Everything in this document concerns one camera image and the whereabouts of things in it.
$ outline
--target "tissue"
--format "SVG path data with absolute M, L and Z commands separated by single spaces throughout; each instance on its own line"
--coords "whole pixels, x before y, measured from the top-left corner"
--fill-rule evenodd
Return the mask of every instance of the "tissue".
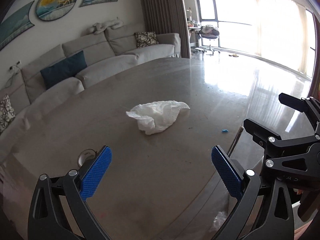
M 127 112 L 127 115 L 138 121 L 141 131 L 151 135 L 170 127 L 177 120 L 181 109 L 190 109 L 190 107 L 183 102 L 160 101 L 135 106 Z

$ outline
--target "stuffed toy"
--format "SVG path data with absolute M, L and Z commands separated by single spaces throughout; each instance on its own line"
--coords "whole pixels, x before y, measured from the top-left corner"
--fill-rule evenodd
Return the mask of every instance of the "stuffed toy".
M 106 21 L 104 23 L 95 23 L 91 28 L 88 29 L 89 33 L 94 33 L 95 35 L 102 33 L 108 27 L 115 30 L 121 28 L 124 25 L 124 22 L 118 17 L 116 20 Z

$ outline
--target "metal ring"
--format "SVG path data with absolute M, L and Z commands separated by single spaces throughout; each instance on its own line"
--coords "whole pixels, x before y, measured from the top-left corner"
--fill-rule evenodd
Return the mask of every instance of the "metal ring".
M 81 166 L 85 163 L 87 160 L 94 159 L 97 156 L 97 152 L 95 152 L 92 149 L 84 150 L 82 153 L 80 153 L 78 157 L 78 166 L 81 168 Z

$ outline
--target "sheer curtain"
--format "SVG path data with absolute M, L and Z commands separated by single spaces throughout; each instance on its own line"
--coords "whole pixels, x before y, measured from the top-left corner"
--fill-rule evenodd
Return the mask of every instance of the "sheer curtain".
M 253 1 L 255 54 L 307 75 L 306 8 L 292 0 Z

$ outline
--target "plastic bag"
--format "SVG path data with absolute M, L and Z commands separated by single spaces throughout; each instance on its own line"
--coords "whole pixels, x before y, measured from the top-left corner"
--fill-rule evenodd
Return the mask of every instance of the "plastic bag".
M 138 121 L 138 128 L 151 135 L 170 127 L 176 120 L 181 109 L 190 109 L 183 102 L 160 101 L 138 105 L 127 112 L 129 117 Z
M 210 232 L 218 231 L 223 223 L 226 221 L 228 214 L 225 211 L 219 212 L 218 215 L 213 220 L 212 226 L 210 228 Z

